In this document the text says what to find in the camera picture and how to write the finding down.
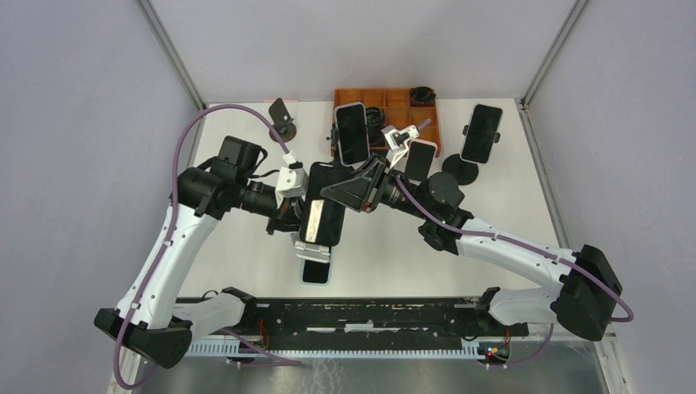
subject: metal floor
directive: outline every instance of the metal floor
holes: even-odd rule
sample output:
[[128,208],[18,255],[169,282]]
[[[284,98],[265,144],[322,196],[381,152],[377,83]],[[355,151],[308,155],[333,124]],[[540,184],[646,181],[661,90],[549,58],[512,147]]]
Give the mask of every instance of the metal floor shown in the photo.
[[[512,359],[538,343],[513,342]],[[592,342],[554,341],[530,364],[487,371],[470,360],[306,360],[302,367],[243,369],[217,358],[184,358],[141,388],[149,393],[608,393]]]

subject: black clamp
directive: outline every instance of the black clamp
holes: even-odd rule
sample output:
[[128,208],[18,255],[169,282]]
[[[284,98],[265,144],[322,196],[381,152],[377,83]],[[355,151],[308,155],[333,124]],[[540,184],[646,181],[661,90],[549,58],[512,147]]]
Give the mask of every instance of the black clamp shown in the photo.
[[[271,119],[273,120],[273,128],[276,129],[283,142],[288,142],[295,138],[297,135],[297,127],[293,123],[295,119],[290,116],[290,113],[287,111],[282,98],[276,98],[276,101],[271,104],[271,107],[268,108],[268,115],[271,116]],[[271,140],[276,140],[273,138],[270,131],[269,135],[271,136]]]

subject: black round stand base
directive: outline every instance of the black round stand base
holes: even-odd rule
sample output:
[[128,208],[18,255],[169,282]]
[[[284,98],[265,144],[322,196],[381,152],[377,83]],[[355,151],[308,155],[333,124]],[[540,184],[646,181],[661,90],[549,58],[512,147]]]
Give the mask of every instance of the black round stand base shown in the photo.
[[442,172],[452,175],[459,186],[470,185],[479,177],[479,166],[475,163],[464,162],[458,154],[453,154],[445,159],[442,164]]

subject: gray wall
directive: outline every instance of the gray wall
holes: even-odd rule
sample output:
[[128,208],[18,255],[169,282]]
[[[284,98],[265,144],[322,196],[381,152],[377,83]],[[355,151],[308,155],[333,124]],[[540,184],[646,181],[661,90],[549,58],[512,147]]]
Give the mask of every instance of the gray wall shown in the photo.
[[210,103],[429,85],[521,97],[573,0],[153,0]]
[[195,110],[132,1],[0,5],[0,392],[104,392]]
[[532,103],[573,244],[607,252],[635,309],[615,328],[636,392],[696,385],[695,17],[591,2]]

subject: white bracket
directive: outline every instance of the white bracket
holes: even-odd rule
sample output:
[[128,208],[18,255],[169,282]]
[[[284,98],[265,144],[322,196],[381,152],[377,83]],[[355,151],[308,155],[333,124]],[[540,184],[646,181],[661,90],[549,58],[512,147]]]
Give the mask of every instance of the white bracket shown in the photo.
[[382,129],[384,139],[389,145],[387,161],[389,168],[394,166],[409,152],[410,142],[420,136],[416,126],[408,126],[404,130],[397,130],[394,126],[387,126]]

